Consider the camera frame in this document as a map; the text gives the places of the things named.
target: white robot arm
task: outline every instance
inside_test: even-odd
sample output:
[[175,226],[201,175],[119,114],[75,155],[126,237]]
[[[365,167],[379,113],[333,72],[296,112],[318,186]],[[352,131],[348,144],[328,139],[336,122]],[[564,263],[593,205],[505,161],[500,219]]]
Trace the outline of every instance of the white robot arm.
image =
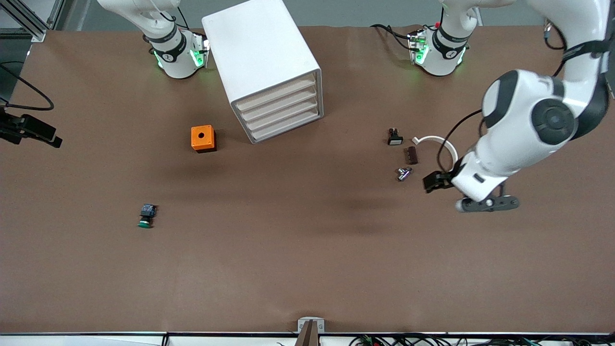
[[459,211],[475,211],[471,209],[477,204],[483,211],[498,210],[492,208],[495,188],[593,130],[608,108],[604,73],[613,16],[610,0],[528,2],[562,32],[568,45],[562,58],[565,75],[561,80],[514,70],[489,87],[483,97],[488,132],[456,163],[449,182],[441,172],[424,179],[428,192],[455,186],[466,195],[457,205]]
[[434,76],[446,76],[461,63],[466,44],[478,20],[474,7],[508,6],[516,0],[439,0],[442,21],[436,29],[415,37],[419,52],[410,54],[412,62]]
[[136,25],[154,47],[158,65],[172,78],[190,77],[206,66],[209,42],[200,34],[180,30],[166,11],[180,0],[98,0],[108,11]]

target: table surface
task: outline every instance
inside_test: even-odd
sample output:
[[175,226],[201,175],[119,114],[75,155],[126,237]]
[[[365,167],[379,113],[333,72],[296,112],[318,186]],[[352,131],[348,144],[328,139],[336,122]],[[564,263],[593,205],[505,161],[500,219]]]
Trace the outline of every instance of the table surface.
[[[404,183],[389,127],[444,135],[501,74],[551,74],[538,27],[480,27],[436,78],[373,28],[302,28],[325,117],[252,145],[215,65],[158,70],[138,32],[49,32],[22,76],[54,111],[60,149],[0,143],[0,331],[615,329],[613,112],[509,179],[519,209],[459,214],[425,194],[436,143]],[[13,102],[44,105],[24,85]],[[20,115],[18,110],[13,114]],[[219,150],[196,154],[191,126]],[[451,141],[463,152],[478,117]],[[155,227],[137,227],[143,203]]]

